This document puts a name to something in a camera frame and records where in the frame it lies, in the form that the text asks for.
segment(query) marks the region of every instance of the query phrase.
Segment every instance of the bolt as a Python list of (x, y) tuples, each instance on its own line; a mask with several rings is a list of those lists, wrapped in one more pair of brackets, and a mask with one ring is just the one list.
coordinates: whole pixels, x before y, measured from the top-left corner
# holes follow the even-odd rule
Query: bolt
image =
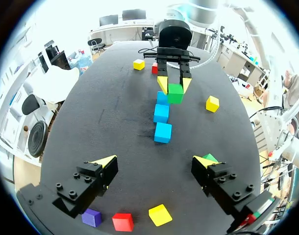
[(72, 199), (75, 199), (75, 198), (77, 197), (77, 193), (76, 193), (76, 191), (70, 190), (70, 191), (69, 191), (69, 196), (70, 196)]
[(239, 191), (236, 191), (236, 192), (234, 192), (234, 194), (232, 195), (232, 197), (233, 197), (234, 199), (239, 199), (241, 195), (242, 195), (242, 194), (241, 194)]
[(61, 183), (57, 183), (56, 184), (56, 188), (57, 188), (57, 190), (62, 190), (63, 189), (63, 187), (62, 187), (62, 184)]
[(254, 185), (248, 185), (248, 187), (247, 187), (247, 191), (252, 191), (254, 189)]
[(237, 178), (237, 174), (231, 174), (229, 177), (231, 180), (234, 180), (235, 178)]
[(43, 196), (41, 195), (41, 194), (38, 194), (37, 196), (36, 196), (36, 199), (37, 200), (40, 200), (40, 199), (42, 199), (43, 198)]
[(73, 177), (74, 177), (75, 179), (79, 179), (79, 178), (80, 178), (80, 175), (79, 175), (79, 173), (73, 173)]
[(225, 181), (226, 181), (225, 177), (220, 177), (219, 180), (218, 180), (218, 182), (221, 183), (221, 184), (224, 183)]
[(89, 182), (92, 181), (92, 179), (89, 176), (85, 176), (84, 181), (87, 182), (87, 183), (89, 183)]

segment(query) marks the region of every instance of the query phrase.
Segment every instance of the black table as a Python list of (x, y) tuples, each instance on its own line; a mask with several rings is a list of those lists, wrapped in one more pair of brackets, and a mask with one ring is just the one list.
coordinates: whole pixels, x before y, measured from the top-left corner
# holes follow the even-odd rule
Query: black table
[[(246, 110), (229, 78), (215, 61), (191, 70), (193, 80), (182, 104), (171, 105), (168, 123), (173, 125), (169, 144), (153, 141), (153, 112), (157, 91), (151, 74), (154, 59), (145, 69), (134, 70), (148, 42), (121, 42), (98, 58), (79, 79), (64, 102), (50, 132), (42, 163), (41, 183), (55, 190), (82, 161), (118, 156), (119, 172), (103, 197), (90, 206), (102, 213), (98, 228), (114, 230), (111, 217), (132, 213), (138, 235), (225, 234), (232, 216), (214, 198), (207, 198), (191, 174), (193, 155), (211, 153), (231, 164), (259, 193), (259, 157)], [(206, 51), (189, 48), (201, 61)], [(169, 82), (179, 82), (179, 71), (168, 67)], [(220, 100), (216, 113), (205, 109), (207, 98)], [(148, 209), (164, 204), (173, 221), (156, 227)], [(82, 223), (80, 215), (74, 223)]]

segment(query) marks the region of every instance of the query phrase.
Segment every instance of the person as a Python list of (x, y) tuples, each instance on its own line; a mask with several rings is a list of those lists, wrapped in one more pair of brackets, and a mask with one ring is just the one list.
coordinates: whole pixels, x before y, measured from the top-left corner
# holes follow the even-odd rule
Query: person
[[(288, 92), (284, 94), (283, 108), (290, 109), (299, 99), (299, 76), (297, 74), (292, 76), (291, 73), (287, 70), (285, 73), (283, 85), (288, 89)], [(265, 91), (263, 93), (262, 99), (264, 107), (266, 107), (268, 95), (268, 91)], [(296, 115), (296, 118), (299, 123), (299, 113)], [(292, 121), (289, 125), (290, 133), (294, 134), (297, 129), (299, 129), (299, 126), (297, 126), (295, 121)]]

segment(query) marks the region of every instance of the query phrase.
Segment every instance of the office chair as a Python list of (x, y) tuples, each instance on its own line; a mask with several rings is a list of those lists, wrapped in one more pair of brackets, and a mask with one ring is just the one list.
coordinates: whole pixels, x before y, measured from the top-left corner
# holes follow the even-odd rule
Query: office chair
[(101, 43), (101, 38), (91, 39), (87, 44), (92, 47), (93, 51), (98, 50), (99, 54), (100, 50), (104, 50), (104, 47), (106, 46), (105, 43)]
[(48, 137), (48, 126), (44, 121), (38, 121), (32, 128), (28, 137), (28, 150), (30, 155), (38, 158), (44, 151)]
[(35, 95), (30, 94), (23, 102), (21, 110), (24, 115), (29, 115), (39, 108), (40, 108), (40, 105), (39, 105)]

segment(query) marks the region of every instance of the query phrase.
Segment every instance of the green cube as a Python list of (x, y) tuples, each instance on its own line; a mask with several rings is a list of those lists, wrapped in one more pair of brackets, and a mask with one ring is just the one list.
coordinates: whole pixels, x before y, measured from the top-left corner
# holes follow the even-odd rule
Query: green cube
[(207, 159), (207, 160), (211, 160), (213, 162), (218, 162), (216, 158), (213, 157), (213, 155), (211, 155), (210, 153), (205, 155), (203, 158)]
[(183, 99), (183, 88), (180, 84), (168, 84), (168, 103), (181, 104)]

